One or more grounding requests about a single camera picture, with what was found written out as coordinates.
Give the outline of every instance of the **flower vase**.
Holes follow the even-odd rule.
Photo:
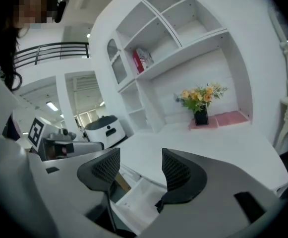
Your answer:
[[[208,120],[208,112],[207,112],[207,107],[206,105],[202,106],[202,110],[194,113],[194,121],[195,125],[208,125],[209,120]]]

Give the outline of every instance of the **red book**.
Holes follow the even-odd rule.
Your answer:
[[[135,62],[135,65],[137,67],[138,72],[142,73],[144,71],[144,67],[143,67],[143,64],[142,64],[142,62],[141,62],[141,60],[139,58],[139,55],[138,55],[136,50],[134,50],[134,52],[133,52],[133,60]]]

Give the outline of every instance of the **yellow flower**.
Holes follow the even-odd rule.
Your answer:
[[[197,98],[199,99],[199,101],[202,101],[202,96],[200,93],[197,94]]]
[[[189,97],[189,92],[187,90],[182,91],[181,97],[187,99]]]
[[[204,98],[204,101],[205,102],[209,102],[209,101],[211,101],[212,100],[212,97],[211,97],[211,94],[205,94],[204,96],[203,96],[203,98]]]
[[[207,94],[213,94],[213,86],[207,87]]]

